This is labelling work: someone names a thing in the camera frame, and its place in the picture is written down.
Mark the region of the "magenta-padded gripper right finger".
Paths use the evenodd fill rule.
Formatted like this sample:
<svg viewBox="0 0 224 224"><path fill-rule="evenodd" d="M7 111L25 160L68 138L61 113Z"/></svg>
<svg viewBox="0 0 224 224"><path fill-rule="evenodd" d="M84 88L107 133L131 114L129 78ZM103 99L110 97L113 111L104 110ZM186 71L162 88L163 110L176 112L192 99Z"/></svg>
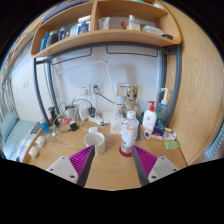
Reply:
<svg viewBox="0 0 224 224"><path fill-rule="evenodd" d="M167 157L156 157L138 147L132 147L132 157L142 186L155 182L179 170Z"/></svg>

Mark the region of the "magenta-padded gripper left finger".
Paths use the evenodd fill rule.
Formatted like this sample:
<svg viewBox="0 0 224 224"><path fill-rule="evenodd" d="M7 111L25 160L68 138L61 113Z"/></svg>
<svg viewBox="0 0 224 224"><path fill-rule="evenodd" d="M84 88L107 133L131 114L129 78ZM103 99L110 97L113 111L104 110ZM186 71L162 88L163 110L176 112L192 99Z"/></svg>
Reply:
<svg viewBox="0 0 224 224"><path fill-rule="evenodd" d="M94 156L95 146L91 145L70 157L61 156L47 168L47 171L84 187Z"/></svg>

